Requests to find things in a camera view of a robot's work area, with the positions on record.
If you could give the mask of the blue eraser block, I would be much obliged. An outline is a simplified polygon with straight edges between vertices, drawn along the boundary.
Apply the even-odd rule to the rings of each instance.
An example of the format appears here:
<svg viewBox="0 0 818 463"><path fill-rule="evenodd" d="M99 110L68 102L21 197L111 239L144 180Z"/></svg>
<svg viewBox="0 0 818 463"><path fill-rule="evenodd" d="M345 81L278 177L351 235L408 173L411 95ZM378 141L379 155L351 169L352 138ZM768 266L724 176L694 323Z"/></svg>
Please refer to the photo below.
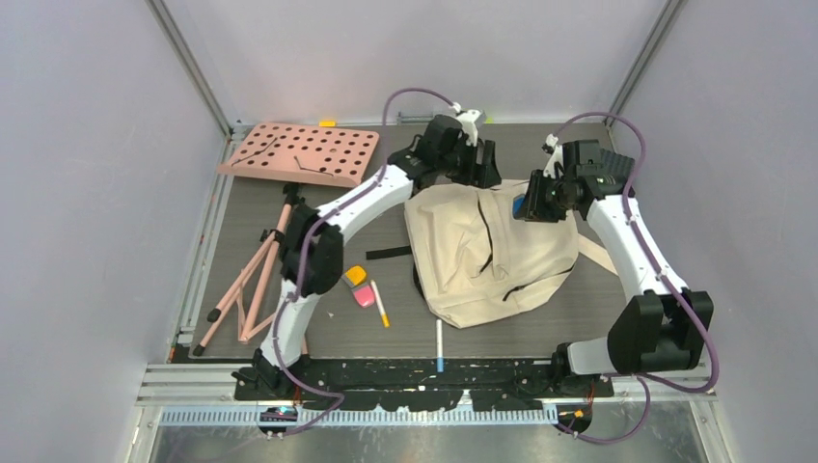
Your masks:
<svg viewBox="0 0 818 463"><path fill-rule="evenodd" d="M525 197L520 196L515 198L512 204L512 214L514 217L518 217L521 214L521 209L525 203Z"/></svg>

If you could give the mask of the cream canvas backpack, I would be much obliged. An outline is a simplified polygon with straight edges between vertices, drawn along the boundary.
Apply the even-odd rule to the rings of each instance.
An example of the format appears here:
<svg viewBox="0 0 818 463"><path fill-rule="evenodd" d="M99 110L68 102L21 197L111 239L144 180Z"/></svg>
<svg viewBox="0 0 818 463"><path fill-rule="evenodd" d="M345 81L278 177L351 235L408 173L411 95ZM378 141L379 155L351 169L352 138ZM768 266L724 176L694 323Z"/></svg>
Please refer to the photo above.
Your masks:
<svg viewBox="0 0 818 463"><path fill-rule="evenodd" d="M568 279L579 256L616 272L603 246L578 232L572 214L556 223L513 217L523 180L489 189L438 184L404 205L409 245L369 251L368 260L410 255L431 313L465 329L530 312Z"/></svg>

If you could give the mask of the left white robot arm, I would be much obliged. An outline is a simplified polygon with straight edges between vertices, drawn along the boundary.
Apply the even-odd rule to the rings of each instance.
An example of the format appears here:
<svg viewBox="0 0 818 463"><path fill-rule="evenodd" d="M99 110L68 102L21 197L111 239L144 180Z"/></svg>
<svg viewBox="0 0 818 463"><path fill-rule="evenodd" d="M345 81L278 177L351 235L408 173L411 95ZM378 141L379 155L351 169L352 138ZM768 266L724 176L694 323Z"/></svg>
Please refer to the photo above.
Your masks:
<svg viewBox="0 0 818 463"><path fill-rule="evenodd" d="M255 363L259 386L270 397L288 397L296 384L289 368L302 355L302 343L321 296L344 271L347 242L375 218L431 186L438 177L488 188L500 183L495 144L478 131L486 116L477 109L437 115L405 148L340 198L317 208L301 204L289 221L283 250L279 307Z"/></svg>

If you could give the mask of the blue capped white marker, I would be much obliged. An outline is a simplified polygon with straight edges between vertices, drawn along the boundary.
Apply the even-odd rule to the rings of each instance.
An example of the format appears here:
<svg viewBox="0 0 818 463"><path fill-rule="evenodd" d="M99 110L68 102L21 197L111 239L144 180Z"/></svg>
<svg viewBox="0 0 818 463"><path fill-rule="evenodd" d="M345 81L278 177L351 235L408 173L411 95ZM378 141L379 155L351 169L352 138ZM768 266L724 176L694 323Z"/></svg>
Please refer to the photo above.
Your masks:
<svg viewBox="0 0 818 463"><path fill-rule="evenodd" d="M443 345L443 320L437 319L435 321L435 353L436 353L436 371L442 373L444 371L444 345Z"/></svg>

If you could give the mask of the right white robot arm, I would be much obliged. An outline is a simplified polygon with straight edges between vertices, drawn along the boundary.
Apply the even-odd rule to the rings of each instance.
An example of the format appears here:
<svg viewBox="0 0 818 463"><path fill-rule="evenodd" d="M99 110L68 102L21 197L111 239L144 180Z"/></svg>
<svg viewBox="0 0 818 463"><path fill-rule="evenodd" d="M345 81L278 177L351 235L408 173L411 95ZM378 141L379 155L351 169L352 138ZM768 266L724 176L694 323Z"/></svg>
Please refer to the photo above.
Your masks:
<svg viewBox="0 0 818 463"><path fill-rule="evenodd" d="M547 138L545 168L531 173L512 208L517 220L557 223L578 213L600 238L626 305L607 335L564 343L554 355L554 389L576 395L596 374L688 370L698 364L714 304L671 268L641 218L629 180L634 159L597 142Z"/></svg>

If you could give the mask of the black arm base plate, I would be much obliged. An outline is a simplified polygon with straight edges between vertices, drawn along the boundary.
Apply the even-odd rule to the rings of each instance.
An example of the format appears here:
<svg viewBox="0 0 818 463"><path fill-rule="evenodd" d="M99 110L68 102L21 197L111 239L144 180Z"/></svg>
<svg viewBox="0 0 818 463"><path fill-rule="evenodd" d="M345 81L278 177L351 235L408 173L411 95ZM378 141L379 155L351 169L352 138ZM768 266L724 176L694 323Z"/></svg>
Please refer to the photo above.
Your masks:
<svg viewBox="0 0 818 463"><path fill-rule="evenodd" d="M262 358L232 373L237 400L282 400L308 410L451 410L469 396L478 411L531 410L539 399L613 396L611 383L571 375L548 359L312 359L283 373Z"/></svg>

